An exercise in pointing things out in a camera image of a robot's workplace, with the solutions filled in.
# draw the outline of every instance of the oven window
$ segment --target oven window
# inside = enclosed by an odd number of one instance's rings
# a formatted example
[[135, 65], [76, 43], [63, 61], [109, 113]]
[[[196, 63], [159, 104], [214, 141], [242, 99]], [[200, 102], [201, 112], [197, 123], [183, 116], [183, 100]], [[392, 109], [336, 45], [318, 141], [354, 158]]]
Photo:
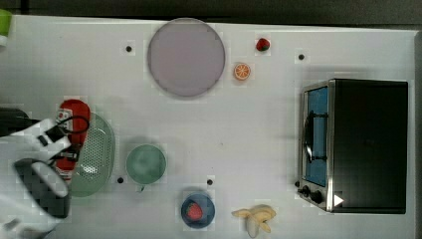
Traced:
[[326, 185], [326, 130], [328, 120], [328, 90], [320, 88], [308, 92], [306, 145], [304, 145], [305, 180]]

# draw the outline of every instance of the black wire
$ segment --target black wire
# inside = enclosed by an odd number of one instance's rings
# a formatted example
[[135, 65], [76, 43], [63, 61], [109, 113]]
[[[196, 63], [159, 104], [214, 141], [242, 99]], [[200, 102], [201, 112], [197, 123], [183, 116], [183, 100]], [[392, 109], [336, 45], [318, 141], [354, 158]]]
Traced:
[[[80, 120], [83, 120], [83, 121], [87, 124], [87, 127], [86, 127], [86, 128], [84, 128], [84, 129], [82, 129], [82, 130], [78, 130], [78, 131], [73, 131], [73, 130], [68, 130], [68, 129], [66, 129], [66, 128], [62, 128], [62, 131], [63, 131], [64, 133], [69, 133], [69, 134], [78, 134], [78, 133], [84, 133], [84, 132], [88, 131], [88, 129], [90, 128], [90, 121], [89, 121], [87, 118], [85, 118], [85, 117], [81, 117], [81, 116], [72, 116], [72, 117], [69, 117], [69, 118], [64, 119], [64, 120], [62, 120], [62, 121], [59, 121], [59, 122], [57, 123], [57, 126], [60, 126], [60, 125], [62, 125], [63, 123], [65, 123], [65, 122], [67, 122], [67, 121], [69, 121], [69, 120], [74, 120], [74, 119], [80, 119]], [[58, 159], [61, 159], [61, 157], [53, 157], [53, 158], [51, 158], [51, 159], [50, 159], [51, 161], [49, 162], [49, 166], [53, 166], [53, 165], [54, 165], [54, 163], [55, 163]]]
[[83, 120], [83, 121], [87, 124], [87, 128], [84, 128], [84, 129], [79, 130], [79, 131], [73, 131], [73, 130], [68, 130], [68, 129], [66, 129], [66, 128], [62, 128], [63, 132], [65, 132], [65, 133], [70, 133], [70, 134], [78, 134], [78, 133], [84, 133], [84, 132], [88, 131], [88, 129], [90, 128], [90, 121], [89, 121], [87, 118], [85, 118], [85, 117], [81, 117], [81, 116], [72, 116], [72, 117], [69, 117], [69, 118], [64, 119], [64, 120], [62, 120], [62, 121], [59, 121], [59, 122], [57, 123], [57, 126], [60, 126], [60, 125], [62, 125], [63, 123], [65, 123], [65, 122], [67, 122], [67, 121], [69, 121], [69, 120], [74, 120], [74, 119], [80, 119], [80, 120]]

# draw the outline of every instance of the oven knob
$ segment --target oven knob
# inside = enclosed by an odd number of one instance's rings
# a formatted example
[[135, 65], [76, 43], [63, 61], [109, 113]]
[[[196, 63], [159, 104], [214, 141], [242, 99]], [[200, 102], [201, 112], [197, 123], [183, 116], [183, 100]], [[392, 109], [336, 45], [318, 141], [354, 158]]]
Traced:
[[322, 194], [320, 191], [311, 192], [311, 200], [317, 204], [322, 203]]
[[310, 189], [307, 186], [304, 186], [302, 189], [298, 189], [298, 193], [301, 193], [304, 197], [310, 196]]

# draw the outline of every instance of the bowl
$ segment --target bowl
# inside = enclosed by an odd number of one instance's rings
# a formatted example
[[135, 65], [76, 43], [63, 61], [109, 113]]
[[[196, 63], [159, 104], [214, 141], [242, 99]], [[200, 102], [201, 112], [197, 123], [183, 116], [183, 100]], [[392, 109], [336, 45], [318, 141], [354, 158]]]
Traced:
[[[190, 203], [197, 203], [202, 210], [202, 217], [198, 220], [192, 220], [186, 215]], [[207, 227], [215, 216], [215, 206], [206, 193], [194, 192], [190, 194], [183, 202], [180, 215], [187, 226], [195, 229]]]

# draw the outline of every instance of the toaster oven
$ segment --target toaster oven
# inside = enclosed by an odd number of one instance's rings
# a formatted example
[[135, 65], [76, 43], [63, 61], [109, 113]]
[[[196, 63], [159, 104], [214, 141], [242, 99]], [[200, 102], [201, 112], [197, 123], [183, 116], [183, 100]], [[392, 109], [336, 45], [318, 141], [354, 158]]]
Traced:
[[406, 82], [333, 79], [303, 90], [300, 197], [335, 213], [406, 211]]

